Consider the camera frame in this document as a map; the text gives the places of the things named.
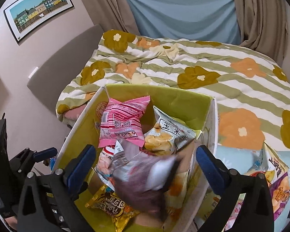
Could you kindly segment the orange fries snack bag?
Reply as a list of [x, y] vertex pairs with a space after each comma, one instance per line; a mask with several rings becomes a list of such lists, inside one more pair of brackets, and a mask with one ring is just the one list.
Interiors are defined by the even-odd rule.
[[277, 152], [266, 142], [260, 151], [258, 159], [246, 172], [251, 177], [262, 173], [268, 183], [273, 206], [273, 216], [277, 219], [290, 199], [289, 167], [283, 162]]

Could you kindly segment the purple snack bag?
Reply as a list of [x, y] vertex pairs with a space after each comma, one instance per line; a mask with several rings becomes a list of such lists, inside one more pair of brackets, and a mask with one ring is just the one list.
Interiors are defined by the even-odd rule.
[[152, 156], [125, 139], [117, 139], [111, 163], [115, 193], [133, 209], [164, 221], [167, 217], [164, 193], [181, 160], [177, 155]]

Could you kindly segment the daisy print blue tablecloth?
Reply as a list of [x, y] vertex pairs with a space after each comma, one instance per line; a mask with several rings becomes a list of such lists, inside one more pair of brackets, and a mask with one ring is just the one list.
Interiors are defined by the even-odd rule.
[[[259, 153], [259, 151], [218, 146], [215, 157], [220, 159], [227, 168], [234, 168], [239, 173], [244, 174], [258, 159]], [[288, 177], [290, 183], [290, 151], [278, 151], [277, 154], [282, 159], [282, 161], [285, 162], [289, 167]], [[199, 211], [197, 212], [197, 215], [194, 219], [197, 228], [200, 228], [202, 224], [206, 221], [219, 200], [220, 197], [218, 195], [215, 195], [211, 188], [208, 188], [203, 202], [199, 208]], [[288, 200], [288, 203], [285, 206], [283, 212], [275, 220], [275, 231], [282, 231], [285, 228], [285, 226], [289, 222], [289, 213], [290, 199]]]

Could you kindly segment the gold snack packet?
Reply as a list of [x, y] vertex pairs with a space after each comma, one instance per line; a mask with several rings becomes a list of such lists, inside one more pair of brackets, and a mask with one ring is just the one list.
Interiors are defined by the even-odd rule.
[[115, 226], [115, 231], [124, 231], [130, 220], [140, 214], [121, 200], [107, 185], [103, 185], [85, 204], [86, 208], [98, 208], [108, 214]]

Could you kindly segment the grey corn snack bag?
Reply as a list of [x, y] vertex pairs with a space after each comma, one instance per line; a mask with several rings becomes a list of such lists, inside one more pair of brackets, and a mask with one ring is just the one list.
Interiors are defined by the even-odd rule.
[[196, 132], [153, 106], [154, 126], [144, 134], [144, 149], [156, 156], [171, 155], [196, 138]]

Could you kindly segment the pink striped snack bag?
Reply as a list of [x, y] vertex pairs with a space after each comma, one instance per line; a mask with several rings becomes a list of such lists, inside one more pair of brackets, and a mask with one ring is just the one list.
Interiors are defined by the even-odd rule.
[[141, 117], [150, 103], [150, 96], [120, 102], [111, 98], [102, 114], [100, 148], [113, 146], [117, 139], [125, 139], [138, 147], [144, 145]]

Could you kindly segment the green yellow cardboard box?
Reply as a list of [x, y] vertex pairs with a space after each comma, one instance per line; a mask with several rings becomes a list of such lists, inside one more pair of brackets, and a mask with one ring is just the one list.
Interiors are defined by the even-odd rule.
[[125, 139], [137, 153], [181, 158], [175, 182], [166, 192], [164, 221], [135, 213], [125, 231], [187, 231], [208, 189], [196, 161], [196, 149], [217, 149], [218, 107], [214, 97], [166, 86], [108, 84], [101, 87], [73, 125], [57, 156], [55, 169], [65, 168], [86, 145], [110, 156]]

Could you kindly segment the floral striped duvet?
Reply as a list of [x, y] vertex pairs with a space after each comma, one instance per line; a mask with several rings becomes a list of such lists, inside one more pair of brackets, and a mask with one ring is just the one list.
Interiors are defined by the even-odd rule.
[[266, 141], [290, 149], [290, 83], [270, 57], [213, 41], [153, 39], [120, 30], [102, 34], [81, 72], [68, 80], [55, 112], [71, 125], [106, 84], [160, 85], [213, 96], [220, 145], [256, 150]]

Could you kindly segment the grey padded headboard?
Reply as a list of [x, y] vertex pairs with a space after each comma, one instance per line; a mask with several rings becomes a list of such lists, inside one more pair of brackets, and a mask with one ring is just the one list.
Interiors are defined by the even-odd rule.
[[53, 115], [61, 92], [84, 68], [104, 33], [95, 25], [73, 38], [33, 74], [27, 88]]

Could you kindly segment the framed houses picture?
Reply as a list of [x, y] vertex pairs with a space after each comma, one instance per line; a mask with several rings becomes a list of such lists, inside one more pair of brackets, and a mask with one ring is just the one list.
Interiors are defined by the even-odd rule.
[[4, 11], [17, 43], [52, 17], [73, 8], [71, 0], [17, 0]]

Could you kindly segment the blue hanging cloth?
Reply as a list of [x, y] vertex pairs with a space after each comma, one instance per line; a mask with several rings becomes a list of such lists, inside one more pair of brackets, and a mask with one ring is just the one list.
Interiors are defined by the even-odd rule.
[[142, 36], [239, 45], [234, 0], [127, 0]]

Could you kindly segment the right beige curtain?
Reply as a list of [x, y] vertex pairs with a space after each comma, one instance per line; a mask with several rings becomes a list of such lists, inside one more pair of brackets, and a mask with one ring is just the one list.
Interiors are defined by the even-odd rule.
[[288, 40], [284, 0], [234, 0], [241, 46], [282, 65]]

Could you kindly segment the beige curtain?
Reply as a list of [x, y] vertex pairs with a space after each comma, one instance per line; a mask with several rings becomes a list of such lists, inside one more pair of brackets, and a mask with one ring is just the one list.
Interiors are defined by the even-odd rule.
[[91, 20], [104, 32], [115, 29], [140, 35], [127, 0], [82, 0]]
[[288, 40], [284, 0], [234, 0], [241, 46], [282, 65]]

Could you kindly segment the left beige curtain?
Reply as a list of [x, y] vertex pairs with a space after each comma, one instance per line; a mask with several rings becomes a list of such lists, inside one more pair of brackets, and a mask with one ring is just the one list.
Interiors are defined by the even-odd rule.
[[82, 0], [91, 20], [104, 32], [115, 29], [140, 35], [127, 0]]

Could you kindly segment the white wall switch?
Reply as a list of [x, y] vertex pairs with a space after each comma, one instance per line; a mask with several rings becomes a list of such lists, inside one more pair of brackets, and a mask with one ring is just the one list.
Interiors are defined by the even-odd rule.
[[37, 70], [39, 69], [39, 67], [35, 67], [34, 69], [33, 69], [33, 71], [29, 74], [29, 76], [28, 76], [28, 79], [30, 80], [32, 77], [33, 77], [33, 75], [37, 72]]

